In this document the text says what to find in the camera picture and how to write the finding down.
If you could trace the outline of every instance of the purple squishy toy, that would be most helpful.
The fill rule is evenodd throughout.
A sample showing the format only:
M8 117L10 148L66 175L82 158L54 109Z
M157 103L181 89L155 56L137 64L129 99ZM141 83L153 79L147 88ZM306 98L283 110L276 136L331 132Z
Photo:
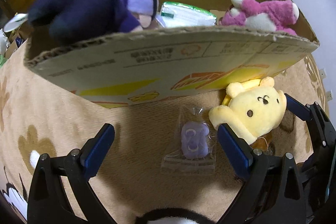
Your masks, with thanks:
M206 136L209 128L201 122L186 122L181 131L183 155L189 159L201 159L208 154Z

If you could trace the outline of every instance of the pink plush toy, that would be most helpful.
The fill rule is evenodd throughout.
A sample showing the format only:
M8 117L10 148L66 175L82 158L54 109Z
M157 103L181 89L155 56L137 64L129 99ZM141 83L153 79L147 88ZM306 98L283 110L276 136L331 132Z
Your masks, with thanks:
M224 26L239 25L265 31L285 31L296 35L288 28L299 18L299 9L291 0L231 0L233 7L220 19Z

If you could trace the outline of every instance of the silver screw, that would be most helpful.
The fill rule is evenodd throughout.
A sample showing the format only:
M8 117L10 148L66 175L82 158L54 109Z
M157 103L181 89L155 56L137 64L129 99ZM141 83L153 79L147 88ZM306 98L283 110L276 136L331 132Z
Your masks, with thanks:
M45 159L47 159L47 157L48 157L48 154L44 153L44 154L41 155L40 159L45 160Z
M255 153L257 156L260 156L263 152L259 148L253 149L253 153Z
M80 150L78 148L75 148L75 149L71 150L70 155L75 157L79 154L79 152L80 152Z
M287 152L286 153L286 158L291 160L293 158L293 155L291 153Z

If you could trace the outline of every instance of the wall socket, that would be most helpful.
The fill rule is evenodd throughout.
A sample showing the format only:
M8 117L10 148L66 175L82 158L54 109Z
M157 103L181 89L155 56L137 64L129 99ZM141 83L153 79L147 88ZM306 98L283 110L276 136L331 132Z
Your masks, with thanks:
M329 90L325 93L325 97L326 97L327 101L330 101L330 100L333 99L333 95L331 93L331 90Z
M326 73L325 73L325 71L324 71L324 69L320 69L320 70L319 70L319 74L320 74L320 78L321 78L321 80L323 80L324 78L327 77L327 76L326 76Z

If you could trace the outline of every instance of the yellow plush toy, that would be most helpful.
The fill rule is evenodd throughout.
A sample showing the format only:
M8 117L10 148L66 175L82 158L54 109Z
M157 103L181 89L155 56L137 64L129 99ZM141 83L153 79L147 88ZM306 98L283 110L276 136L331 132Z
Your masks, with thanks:
M209 112L215 129L227 123L239 138L248 144L276 128L286 110L287 99L282 90L274 88L274 79L231 83L226 88L229 97Z

